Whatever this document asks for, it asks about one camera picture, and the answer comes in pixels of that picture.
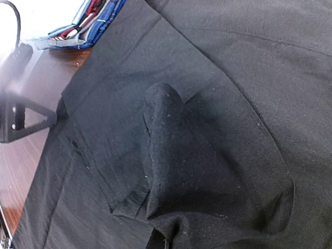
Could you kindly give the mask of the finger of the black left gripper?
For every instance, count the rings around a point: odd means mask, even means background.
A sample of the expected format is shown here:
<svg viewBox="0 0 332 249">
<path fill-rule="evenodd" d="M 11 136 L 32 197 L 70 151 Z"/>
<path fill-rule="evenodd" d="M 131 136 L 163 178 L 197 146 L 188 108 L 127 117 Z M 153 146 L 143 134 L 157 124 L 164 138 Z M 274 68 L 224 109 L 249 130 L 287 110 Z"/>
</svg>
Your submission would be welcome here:
<svg viewBox="0 0 332 249">
<path fill-rule="evenodd" d="M 1 142 L 10 143 L 57 123 L 54 111 L 27 98 L 1 98 Z"/>
</svg>

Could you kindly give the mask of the black long sleeve shirt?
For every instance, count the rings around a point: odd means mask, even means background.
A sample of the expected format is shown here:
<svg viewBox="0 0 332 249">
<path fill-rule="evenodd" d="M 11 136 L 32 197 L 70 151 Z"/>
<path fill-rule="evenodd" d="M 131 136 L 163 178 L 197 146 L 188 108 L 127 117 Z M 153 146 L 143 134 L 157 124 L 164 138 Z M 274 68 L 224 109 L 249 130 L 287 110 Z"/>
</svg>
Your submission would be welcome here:
<svg viewBox="0 0 332 249">
<path fill-rule="evenodd" d="M 128 1 L 57 113 L 15 248 L 331 248 L 331 1 Z"/>
</svg>

